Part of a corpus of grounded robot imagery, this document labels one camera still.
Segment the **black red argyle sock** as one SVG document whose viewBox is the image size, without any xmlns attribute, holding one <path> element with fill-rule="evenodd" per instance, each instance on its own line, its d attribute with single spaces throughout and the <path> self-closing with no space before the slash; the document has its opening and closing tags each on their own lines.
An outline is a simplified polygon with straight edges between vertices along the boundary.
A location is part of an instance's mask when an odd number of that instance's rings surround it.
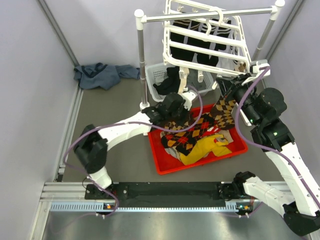
<svg viewBox="0 0 320 240">
<path fill-rule="evenodd" d="M 198 122 L 189 130 L 177 133 L 162 131 L 160 133 L 161 144 L 164 148 L 174 148 L 177 152 L 187 156 L 197 141 L 203 137 L 211 127 L 216 126 L 215 119 L 210 113 L 203 113 Z"/>
</svg>

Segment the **brown yellow argyle sock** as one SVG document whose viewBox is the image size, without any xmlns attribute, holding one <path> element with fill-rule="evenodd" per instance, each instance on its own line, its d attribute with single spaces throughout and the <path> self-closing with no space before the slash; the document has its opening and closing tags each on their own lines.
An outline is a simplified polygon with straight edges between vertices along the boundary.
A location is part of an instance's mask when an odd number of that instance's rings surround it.
<svg viewBox="0 0 320 240">
<path fill-rule="evenodd" d="M 225 100 L 222 96 L 210 110 L 210 115 L 220 130 L 230 130 L 235 127 L 232 111 L 236 105 L 235 100 Z"/>
</svg>

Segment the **white clip hanger frame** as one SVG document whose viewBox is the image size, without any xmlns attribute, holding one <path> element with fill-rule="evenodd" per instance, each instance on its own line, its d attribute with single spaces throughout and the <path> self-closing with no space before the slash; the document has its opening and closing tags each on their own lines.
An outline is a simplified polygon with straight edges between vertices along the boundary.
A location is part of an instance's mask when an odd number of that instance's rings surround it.
<svg viewBox="0 0 320 240">
<path fill-rule="evenodd" d="M 240 16 L 227 15 L 219 7 L 192 0 L 168 0 L 165 3 L 164 14 L 181 16 L 184 14 L 183 9 L 187 9 L 189 14 L 214 15 L 165 20 L 162 41 L 164 64 L 178 66 L 182 70 L 197 70 L 199 80 L 202 80 L 203 72 L 225 77 L 241 75 L 231 72 L 231 76 L 228 76 L 223 68 L 216 67 L 219 57 L 245 61 L 247 73 L 250 72 L 251 57 Z M 239 47 L 240 56 L 218 51 L 227 46 Z"/>
</svg>

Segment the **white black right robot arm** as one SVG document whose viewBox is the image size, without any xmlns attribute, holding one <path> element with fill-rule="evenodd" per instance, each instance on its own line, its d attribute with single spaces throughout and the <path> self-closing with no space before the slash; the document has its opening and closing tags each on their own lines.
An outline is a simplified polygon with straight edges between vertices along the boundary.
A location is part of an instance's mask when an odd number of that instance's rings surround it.
<svg viewBox="0 0 320 240">
<path fill-rule="evenodd" d="M 287 109 L 283 94 L 268 87 L 256 94 L 248 74 L 235 78 L 217 76 L 223 100 L 243 103 L 241 110 L 253 125 L 250 145 L 260 148 L 279 170 L 290 189 L 286 195 L 262 181 L 255 174 L 239 172 L 232 181 L 239 198 L 254 197 L 275 210 L 298 236 L 320 229 L 320 187 L 303 162 L 295 139 L 280 120 Z"/>
</svg>

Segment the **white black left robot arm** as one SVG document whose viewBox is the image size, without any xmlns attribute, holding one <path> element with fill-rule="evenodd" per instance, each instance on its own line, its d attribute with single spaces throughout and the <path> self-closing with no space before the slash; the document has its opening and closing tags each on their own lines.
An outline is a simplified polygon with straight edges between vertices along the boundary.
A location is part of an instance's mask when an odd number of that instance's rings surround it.
<svg viewBox="0 0 320 240">
<path fill-rule="evenodd" d="M 92 124 L 86 126 L 73 151 L 89 179 L 97 184 L 97 194 L 106 199 L 114 191 L 105 167 L 108 150 L 137 135 L 147 134 L 152 128 L 163 127 L 168 122 L 187 121 L 196 97 L 194 91 L 170 93 L 157 105 L 146 107 L 108 127 L 95 127 Z"/>
</svg>

